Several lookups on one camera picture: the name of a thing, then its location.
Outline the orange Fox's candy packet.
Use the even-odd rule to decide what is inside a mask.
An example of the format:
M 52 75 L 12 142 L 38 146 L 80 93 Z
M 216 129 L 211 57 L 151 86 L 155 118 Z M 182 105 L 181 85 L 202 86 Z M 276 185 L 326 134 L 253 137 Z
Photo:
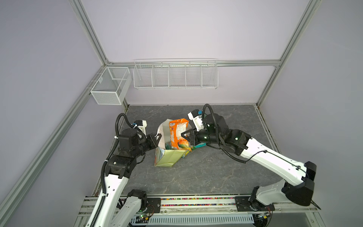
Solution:
M 169 122 L 171 147 L 173 149 L 185 149 L 192 151 L 189 142 L 182 137 L 182 133 L 187 131 L 189 121 L 182 118 Z

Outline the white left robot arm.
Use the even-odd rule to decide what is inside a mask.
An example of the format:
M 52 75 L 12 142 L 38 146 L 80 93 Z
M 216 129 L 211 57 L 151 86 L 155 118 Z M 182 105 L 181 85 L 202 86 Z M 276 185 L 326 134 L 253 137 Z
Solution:
M 87 222 L 88 227 L 127 227 L 132 218 L 149 207 L 143 190 L 131 190 L 126 201 L 119 200 L 131 173 L 139 164 L 137 159 L 157 148 L 162 135 L 146 133 L 147 122 L 130 123 L 121 113 L 115 121 L 112 148 L 101 167 L 101 192 Z

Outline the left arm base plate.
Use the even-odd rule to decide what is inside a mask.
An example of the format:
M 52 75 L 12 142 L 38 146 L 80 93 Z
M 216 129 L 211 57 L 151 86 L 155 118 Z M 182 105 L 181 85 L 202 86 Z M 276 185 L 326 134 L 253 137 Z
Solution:
M 137 213 L 159 213 L 161 210 L 161 198 L 147 198 L 141 200 L 141 208 Z

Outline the white and green paper bag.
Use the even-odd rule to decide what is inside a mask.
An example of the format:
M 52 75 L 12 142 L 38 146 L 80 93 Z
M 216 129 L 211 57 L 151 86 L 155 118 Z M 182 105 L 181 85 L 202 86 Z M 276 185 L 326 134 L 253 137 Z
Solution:
M 167 119 L 158 127 L 157 133 L 162 134 L 162 138 L 156 148 L 155 152 L 155 166 L 160 167 L 172 167 L 179 159 L 186 157 L 192 151 L 185 149 L 173 149 L 171 147 L 169 122 L 171 119 Z

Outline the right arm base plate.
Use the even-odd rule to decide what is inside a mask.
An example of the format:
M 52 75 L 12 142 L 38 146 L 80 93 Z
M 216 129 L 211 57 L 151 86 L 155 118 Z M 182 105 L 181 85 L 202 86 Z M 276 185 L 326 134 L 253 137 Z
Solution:
M 236 196 L 234 199 L 238 212 L 275 211 L 275 206 L 273 204 L 264 205 L 258 201 L 251 202 L 249 196 Z

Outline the teal Fox's candy packet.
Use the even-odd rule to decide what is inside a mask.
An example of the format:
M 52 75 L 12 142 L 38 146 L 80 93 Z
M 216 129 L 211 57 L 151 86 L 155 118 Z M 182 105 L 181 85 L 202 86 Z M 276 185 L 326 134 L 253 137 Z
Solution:
M 206 144 L 205 143 L 201 143 L 201 144 L 198 144 L 198 145 L 194 146 L 194 149 L 202 148 L 204 146 L 206 146 Z

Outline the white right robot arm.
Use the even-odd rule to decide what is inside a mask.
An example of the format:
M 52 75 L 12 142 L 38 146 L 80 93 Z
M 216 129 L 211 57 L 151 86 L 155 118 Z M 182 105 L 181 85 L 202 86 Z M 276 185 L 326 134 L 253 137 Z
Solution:
M 248 133 L 230 129 L 223 116 L 214 113 L 211 105 L 189 112 L 195 128 L 181 133 L 192 146 L 200 143 L 223 151 L 234 161 L 253 161 L 281 177 L 277 183 L 253 188 L 247 207 L 253 211 L 271 211 L 278 202 L 290 201 L 300 206 L 316 205 L 313 201 L 317 166 L 299 162 L 266 147 Z

